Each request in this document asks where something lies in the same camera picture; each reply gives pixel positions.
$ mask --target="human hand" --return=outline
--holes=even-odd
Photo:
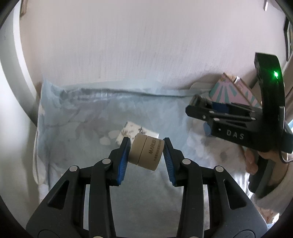
[[[270,185],[279,184],[286,175],[288,164],[284,164],[281,162],[281,160],[279,158],[279,153],[277,151],[271,150],[269,152],[258,152],[258,154],[264,159],[271,159],[275,162],[272,176],[271,176],[271,179],[270,179],[268,185],[270,186]],[[258,166],[255,163],[255,156],[254,156],[253,152],[248,148],[245,151],[244,155],[246,158],[246,171],[247,171],[247,173],[252,174],[252,175],[256,174],[256,172],[258,171]],[[283,158],[285,160],[287,160],[287,158],[288,158],[287,153],[282,153],[282,155],[283,155]]]

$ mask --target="cylindrical container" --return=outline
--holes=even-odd
[[[155,171],[160,162],[164,144],[163,140],[138,133],[131,145],[128,161]]]

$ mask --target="picture frame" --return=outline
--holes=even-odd
[[[293,25],[290,23],[288,18],[285,20],[284,35],[286,44],[286,60],[289,61],[293,52]]]

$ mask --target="bedsheet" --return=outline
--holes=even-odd
[[[196,88],[60,88],[45,80],[33,167],[40,201],[70,166],[88,167],[107,158],[111,150],[118,147],[116,137],[127,121],[158,132],[161,139],[169,137],[175,149],[200,166],[223,166],[250,197],[252,194],[247,189],[249,175],[245,172],[240,146],[205,136],[203,121],[185,114],[192,96],[201,93],[204,91]],[[206,187],[204,190],[205,229],[208,229]],[[121,186],[111,187],[110,192],[117,236],[176,236],[183,188],[172,186],[163,156],[156,171],[128,163]],[[85,202],[85,229],[88,228],[87,207]]]

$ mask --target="wall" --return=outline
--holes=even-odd
[[[25,227],[38,206],[38,188],[32,171],[36,126],[15,98],[3,71],[2,55],[0,58],[0,195]]]
[[[288,62],[286,70],[283,74],[283,81],[285,83],[285,96],[287,96],[288,93],[293,88],[293,60],[292,60],[292,57],[290,57],[290,61]]]
[[[39,97],[24,59],[19,29],[19,1],[0,29],[0,61],[16,99],[37,124]]]
[[[21,41],[35,86],[155,79],[187,88],[223,71],[255,76],[254,53],[285,64],[285,15],[263,0],[29,0]]]

